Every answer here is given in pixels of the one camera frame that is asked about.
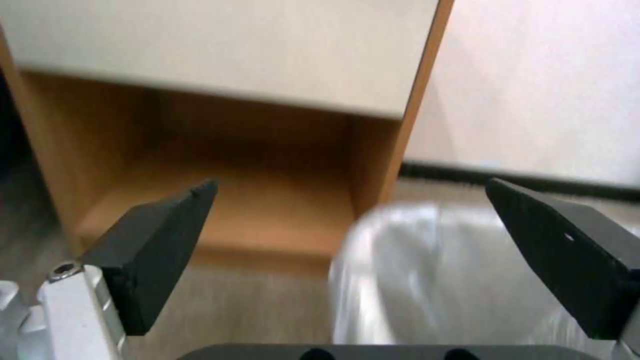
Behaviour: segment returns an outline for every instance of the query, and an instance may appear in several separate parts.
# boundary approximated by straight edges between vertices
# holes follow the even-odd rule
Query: cabinet side panel
[[[388,127],[357,122],[353,127],[351,196],[356,216],[389,200],[453,3],[453,0],[438,2],[402,122]]]

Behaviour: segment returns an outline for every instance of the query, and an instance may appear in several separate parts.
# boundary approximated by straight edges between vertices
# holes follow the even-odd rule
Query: wooden edge
[[[205,247],[197,247],[189,265],[277,272],[326,279],[331,265],[331,258],[284,256],[244,250],[212,250]]]
[[[413,80],[413,86],[411,93],[409,94],[409,101],[407,102],[403,123],[396,137],[394,149],[391,154],[391,159],[388,163],[388,168],[385,173],[385,178],[382,184],[378,202],[388,202],[393,190],[393,185],[396,182],[400,166],[404,158],[404,151],[411,131],[415,123],[415,119],[418,116],[420,110],[420,104],[424,97],[424,92],[431,76],[431,70],[433,64],[436,61],[440,43],[444,36],[444,31],[449,21],[449,15],[453,8],[454,0],[439,0],[436,12],[433,16],[433,22],[429,29],[429,35],[427,36],[424,50],[422,52],[422,58],[416,72],[415,79]]]

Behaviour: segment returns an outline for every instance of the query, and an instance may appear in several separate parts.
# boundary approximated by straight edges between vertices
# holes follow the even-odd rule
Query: cabinet shelf
[[[202,148],[168,140],[147,151],[91,207],[76,235],[90,245],[132,206],[175,195],[211,177],[219,181],[219,193],[201,233],[200,250],[324,259],[335,254],[354,220],[341,163],[318,169],[305,166],[312,154],[301,151],[227,145],[224,151],[207,153]]]

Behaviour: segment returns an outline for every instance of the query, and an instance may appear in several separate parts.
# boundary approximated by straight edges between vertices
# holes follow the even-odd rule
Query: black baseboard
[[[452,181],[455,183],[481,186],[484,186],[487,180],[492,177],[498,177],[538,192],[597,197],[632,203],[640,202],[640,188],[557,179],[553,177],[528,176],[496,170],[469,169],[415,161],[404,161],[400,168],[400,176],[412,179]]]

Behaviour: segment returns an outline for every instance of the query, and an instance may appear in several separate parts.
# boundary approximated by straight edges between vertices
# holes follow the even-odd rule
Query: garbage bin liner
[[[364,216],[330,270],[338,344],[561,345],[600,359],[491,207],[396,205]]]

